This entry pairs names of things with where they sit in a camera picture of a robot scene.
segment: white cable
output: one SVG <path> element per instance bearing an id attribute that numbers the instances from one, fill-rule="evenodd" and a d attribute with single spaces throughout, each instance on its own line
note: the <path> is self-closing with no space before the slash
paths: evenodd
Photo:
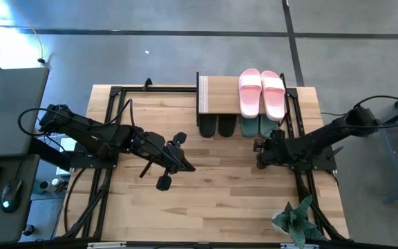
<path id="1" fill-rule="evenodd" d="M 25 14 L 19 9 L 18 5 L 15 3 L 15 0 L 10 0 L 13 4 L 13 6 L 18 10 L 19 14 L 22 15 L 22 17 L 27 21 L 28 25 L 30 26 L 30 29 L 33 31 L 33 33 L 36 35 L 36 38 L 38 39 L 39 42 L 39 46 L 41 47 L 41 59 L 44 59 L 44 53 L 43 53 L 43 49 L 42 49 L 42 43 L 41 40 L 39 39 L 38 34 L 36 33 L 35 28 L 33 28 L 33 25 L 30 23 L 30 21 L 28 21 L 27 17 L 25 16 Z"/>

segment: computer mouse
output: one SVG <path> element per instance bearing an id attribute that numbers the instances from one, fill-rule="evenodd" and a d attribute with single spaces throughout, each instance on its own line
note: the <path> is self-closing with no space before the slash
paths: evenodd
<path id="1" fill-rule="evenodd" d="M 18 209 L 21 202 L 22 181 L 13 179 L 6 183 L 1 193 L 1 208 L 4 212 L 11 213 Z"/>

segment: green plant leaf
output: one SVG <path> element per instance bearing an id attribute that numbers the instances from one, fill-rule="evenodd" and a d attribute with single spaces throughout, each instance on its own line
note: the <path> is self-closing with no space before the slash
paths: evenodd
<path id="1" fill-rule="evenodd" d="M 306 219 L 303 219 L 301 221 L 302 221 L 302 230 L 310 230 L 313 228 L 317 228 L 317 225 L 314 225 L 313 223 L 307 221 Z"/>
<path id="2" fill-rule="evenodd" d="M 302 219 L 295 219 L 293 221 L 293 227 L 295 230 L 303 231 L 303 228 L 305 227 L 305 222 Z"/>
<path id="3" fill-rule="evenodd" d="M 306 219 L 308 215 L 308 208 L 310 207 L 311 202 L 312 196 L 309 195 L 303 199 L 301 204 L 295 210 L 293 210 L 293 213 L 295 213 L 295 215 L 300 219 Z"/>
<path id="4" fill-rule="evenodd" d="M 305 238 L 307 239 L 322 240 L 322 241 L 328 240 L 325 236 L 323 236 L 321 231 L 317 230 L 317 228 L 311 228 L 303 232 L 305 233 Z"/>
<path id="5" fill-rule="evenodd" d="M 296 244 L 300 249 L 303 249 L 305 246 L 305 233 L 303 230 L 295 230 L 294 227 L 291 225 L 288 231 L 293 243 Z"/>
<path id="6" fill-rule="evenodd" d="M 293 207 L 291 206 L 290 202 L 288 201 L 287 205 L 285 206 L 285 210 L 283 210 L 283 214 L 290 214 Z"/>
<path id="7" fill-rule="evenodd" d="M 290 222 L 290 216 L 288 214 L 280 214 L 276 218 L 272 219 L 272 222 L 278 227 L 288 231 L 288 223 Z"/>
<path id="8" fill-rule="evenodd" d="M 290 224 L 294 225 L 295 220 L 297 220 L 297 215 L 293 211 L 291 211 L 290 212 Z"/>

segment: white pot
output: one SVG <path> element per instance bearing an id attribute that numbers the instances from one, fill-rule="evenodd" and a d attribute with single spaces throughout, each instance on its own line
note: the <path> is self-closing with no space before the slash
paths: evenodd
<path id="1" fill-rule="evenodd" d="M 279 232 L 281 234 L 288 234 L 286 231 L 284 231 L 280 226 L 276 225 L 273 223 L 273 219 L 276 218 L 278 215 L 282 214 L 282 211 L 276 212 L 273 217 L 271 218 L 271 224 L 273 225 L 273 228 L 275 229 L 276 232 Z"/>

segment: green shoe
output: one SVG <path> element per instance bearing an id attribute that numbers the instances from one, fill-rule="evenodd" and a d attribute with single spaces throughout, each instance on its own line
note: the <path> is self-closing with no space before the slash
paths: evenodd
<path id="1" fill-rule="evenodd" d="M 259 135 L 263 138 L 269 138 L 269 135 L 277 127 L 277 124 L 277 121 L 271 121 L 265 114 L 260 115 Z"/>
<path id="2" fill-rule="evenodd" d="M 259 132 L 259 116 L 255 118 L 244 118 L 240 115 L 239 120 L 242 136 L 252 138 Z"/>

